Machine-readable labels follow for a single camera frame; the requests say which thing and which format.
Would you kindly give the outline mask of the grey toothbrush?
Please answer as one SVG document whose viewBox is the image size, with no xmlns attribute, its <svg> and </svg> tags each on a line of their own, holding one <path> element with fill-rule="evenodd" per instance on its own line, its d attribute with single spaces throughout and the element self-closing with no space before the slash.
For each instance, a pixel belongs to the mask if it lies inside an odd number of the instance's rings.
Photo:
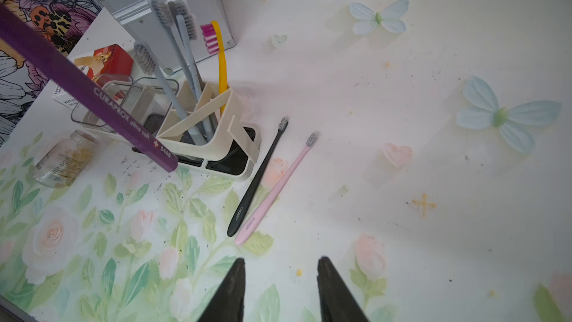
<svg viewBox="0 0 572 322">
<path fill-rule="evenodd" d="M 203 88 L 201 86 L 202 80 L 198 73 L 195 57 L 192 52 L 192 40 L 196 40 L 197 38 L 195 19 L 189 13 L 188 8 L 183 1 L 169 1 L 168 7 L 174 17 L 185 51 L 187 67 L 189 67 L 192 77 L 189 82 L 192 85 L 196 101 L 199 102 L 203 94 Z"/>
</svg>

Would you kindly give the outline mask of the pink toothbrush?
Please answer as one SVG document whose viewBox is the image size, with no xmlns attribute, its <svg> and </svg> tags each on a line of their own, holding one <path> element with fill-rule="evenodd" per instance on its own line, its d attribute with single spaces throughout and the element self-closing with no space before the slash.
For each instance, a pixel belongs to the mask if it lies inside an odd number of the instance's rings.
<svg viewBox="0 0 572 322">
<path fill-rule="evenodd" d="M 251 237 L 251 235 L 253 235 L 256 228 L 259 226 L 260 222 L 265 217 L 268 210 L 271 208 L 272 204 L 274 203 L 280 192 L 285 187 L 289 178 L 292 176 L 292 174 L 294 173 L 298 165 L 301 163 L 305 155 L 307 155 L 307 153 L 311 150 L 311 148 L 318 140 L 318 137 L 319 137 L 318 132 L 314 132 L 313 134 L 310 135 L 310 137 L 305 143 L 304 149 L 302 149 L 299 156 L 295 159 L 290 168 L 276 183 L 276 185 L 271 189 L 268 196 L 261 202 L 261 204 L 254 211 L 254 213 L 249 217 L 244 226 L 240 229 L 235 239 L 235 244 L 243 245 Z"/>
</svg>

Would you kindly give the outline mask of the light blue toothbrush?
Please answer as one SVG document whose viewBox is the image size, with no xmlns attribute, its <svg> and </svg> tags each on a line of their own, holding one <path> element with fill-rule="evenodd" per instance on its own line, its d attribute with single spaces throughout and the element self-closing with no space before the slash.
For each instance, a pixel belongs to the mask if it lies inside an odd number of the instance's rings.
<svg viewBox="0 0 572 322">
<path fill-rule="evenodd" d="M 143 41 L 135 42 L 133 56 L 139 71 L 143 74 L 142 77 L 156 78 L 160 86 L 164 89 L 165 95 L 171 101 L 171 107 L 166 114 L 165 120 L 168 118 L 170 113 L 174 114 L 174 116 L 180 121 L 188 118 L 189 112 L 183 107 L 183 104 L 177 98 L 178 83 L 174 80 L 168 80 L 165 77 L 158 66 L 156 56 L 150 49 L 149 45 Z"/>
<path fill-rule="evenodd" d="M 168 39 L 171 42 L 171 45 L 174 48 L 175 55 L 177 55 L 180 67 L 183 70 L 183 74 L 186 77 L 187 82 L 189 83 L 192 93 L 195 95 L 195 100 L 199 101 L 200 95 L 197 94 L 197 91 L 195 89 L 194 86 L 195 81 L 192 77 L 191 70 L 186 62 L 186 59 L 183 56 L 183 52 L 180 50 L 180 47 L 177 44 L 177 41 L 172 31 L 172 27 L 174 25 L 174 17 L 171 14 L 168 4 L 163 0 L 148 0 L 148 3 L 151 7 L 151 10 L 158 19 L 160 25 L 162 25 L 162 28 L 164 29 Z"/>
</svg>

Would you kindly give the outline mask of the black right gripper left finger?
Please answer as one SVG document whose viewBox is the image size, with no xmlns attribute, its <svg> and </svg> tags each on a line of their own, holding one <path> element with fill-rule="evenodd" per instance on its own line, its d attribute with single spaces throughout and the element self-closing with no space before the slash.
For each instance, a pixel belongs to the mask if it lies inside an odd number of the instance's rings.
<svg viewBox="0 0 572 322">
<path fill-rule="evenodd" d="M 245 261 L 232 264 L 198 322 L 242 322 L 246 289 Z"/>
</svg>

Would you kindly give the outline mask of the yellow toothbrush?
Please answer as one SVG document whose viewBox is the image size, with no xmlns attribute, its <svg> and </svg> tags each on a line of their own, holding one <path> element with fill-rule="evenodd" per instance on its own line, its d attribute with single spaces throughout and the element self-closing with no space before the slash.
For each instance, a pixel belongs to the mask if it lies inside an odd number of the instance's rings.
<svg viewBox="0 0 572 322">
<path fill-rule="evenodd" d="M 212 21 L 208 25 L 201 25 L 200 28 L 208 53 L 210 55 L 217 55 L 219 93 L 225 93 L 228 90 L 228 77 L 220 25 L 218 22 Z"/>
</svg>

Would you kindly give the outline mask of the purple toothbrush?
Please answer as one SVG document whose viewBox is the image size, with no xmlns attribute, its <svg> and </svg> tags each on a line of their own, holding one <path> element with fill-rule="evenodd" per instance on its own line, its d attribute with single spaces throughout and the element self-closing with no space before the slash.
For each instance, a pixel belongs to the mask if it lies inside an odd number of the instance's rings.
<svg viewBox="0 0 572 322">
<path fill-rule="evenodd" d="M 5 5 L 1 6 L 1 39 L 165 171 L 177 169 L 178 159 L 173 153 L 122 107 L 116 112 L 105 104 L 100 106 L 94 98 L 98 87 L 93 81 Z"/>
</svg>

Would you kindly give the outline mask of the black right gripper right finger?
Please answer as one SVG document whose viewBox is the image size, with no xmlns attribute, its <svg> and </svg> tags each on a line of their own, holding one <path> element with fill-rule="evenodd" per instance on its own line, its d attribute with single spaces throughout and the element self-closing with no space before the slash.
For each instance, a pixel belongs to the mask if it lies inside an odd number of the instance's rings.
<svg viewBox="0 0 572 322">
<path fill-rule="evenodd" d="M 321 321 L 369 321 L 327 256 L 319 259 L 317 273 Z"/>
</svg>

